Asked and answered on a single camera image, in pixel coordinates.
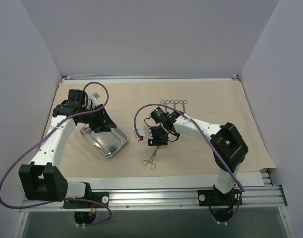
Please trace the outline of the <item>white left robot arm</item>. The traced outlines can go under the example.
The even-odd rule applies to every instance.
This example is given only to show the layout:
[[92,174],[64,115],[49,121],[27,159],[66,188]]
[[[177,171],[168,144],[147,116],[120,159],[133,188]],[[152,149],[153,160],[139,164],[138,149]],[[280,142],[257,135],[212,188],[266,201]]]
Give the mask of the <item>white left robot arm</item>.
[[108,116],[105,105],[98,104],[98,94],[71,89],[68,99],[56,105],[45,140],[28,165],[21,165],[19,177],[25,196],[32,201],[74,199],[81,208],[92,204],[93,196],[84,182],[69,182],[59,170],[69,136],[76,126],[86,124],[94,132],[110,132],[117,126]]

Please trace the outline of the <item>beige cloth wrap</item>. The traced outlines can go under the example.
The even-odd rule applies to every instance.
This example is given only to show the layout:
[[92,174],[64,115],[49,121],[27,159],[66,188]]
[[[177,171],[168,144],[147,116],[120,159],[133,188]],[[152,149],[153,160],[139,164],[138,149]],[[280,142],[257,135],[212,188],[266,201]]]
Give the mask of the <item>beige cloth wrap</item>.
[[182,135],[178,141],[158,149],[156,168],[144,166],[155,147],[138,141],[134,127],[152,124],[149,114],[161,100],[187,100],[186,113],[211,124],[232,123],[249,151],[241,172],[275,168],[262,141],[243,86],[238,81],[134,82],[103,83],[86,87],[88,94],[98,93],[99,103],[117,127],[127,135],[128,143],[112,158],[104,158],[80,133],[79,124],[70,135],[59,169],[65,177],[150,177],[215,174],[211,148],[204,141]]

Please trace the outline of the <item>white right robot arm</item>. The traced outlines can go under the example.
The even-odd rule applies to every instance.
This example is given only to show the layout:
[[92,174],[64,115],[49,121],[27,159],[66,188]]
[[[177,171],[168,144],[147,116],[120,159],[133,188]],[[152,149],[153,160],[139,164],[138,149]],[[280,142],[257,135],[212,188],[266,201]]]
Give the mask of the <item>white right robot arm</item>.
[[218,177],[214,184],[213,200],[220,205],[231,198],[231,190],[239,182],[237,172],[244,161],[248,146],[231,123],[225,125],[211,124],[193,119],[181,112],[157,113],[151,118],[157,124],[148,129],[149,146],[166,146],[169,135],[179,137],[187,135],[206,142],[213,151],[215,163],[219,167]]

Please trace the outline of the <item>steel curved scissors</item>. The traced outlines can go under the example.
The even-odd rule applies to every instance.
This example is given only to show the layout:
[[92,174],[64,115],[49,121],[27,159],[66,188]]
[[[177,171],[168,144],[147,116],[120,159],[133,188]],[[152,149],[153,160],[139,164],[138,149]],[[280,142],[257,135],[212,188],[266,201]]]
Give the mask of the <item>steel curved scissors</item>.
[[174,110],[176,110],[177,109],[177,105],[179,104],[180,102],[179,102],[179,100],[169,100],[169,104],[171,104],[172,105],[172,108],[174,109]]

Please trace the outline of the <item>steel surgical forceps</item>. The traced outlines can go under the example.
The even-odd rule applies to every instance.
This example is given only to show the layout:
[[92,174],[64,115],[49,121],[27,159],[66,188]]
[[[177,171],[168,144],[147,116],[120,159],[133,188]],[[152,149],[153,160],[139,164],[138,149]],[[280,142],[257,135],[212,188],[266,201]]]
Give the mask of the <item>steel surgical forceps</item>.
[[154,158],[155,158],[155,156],[157,154],[158,148],[159,147],[156,147],[156,149],[154,150],[153,154],[151,155],[151,157],[148,160],[143,160],[142,164],[144,166],[150,165],[150,168],[152,170],[154,170],[156,168],[156,164],[154,163]]

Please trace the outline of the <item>steel surgical scissors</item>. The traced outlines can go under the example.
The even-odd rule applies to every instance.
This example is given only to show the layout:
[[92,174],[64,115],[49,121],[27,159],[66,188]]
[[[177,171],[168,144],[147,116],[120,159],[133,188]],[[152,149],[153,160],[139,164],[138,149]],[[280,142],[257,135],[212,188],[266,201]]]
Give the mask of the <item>steel surgical scissors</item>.
[[161,100],[160,101],[160,104],[162,104],[165,107],[165,109],[164,109],[165,112],[168,111],[167,106],[169,105],[169,103],[170,103],[169,100]]

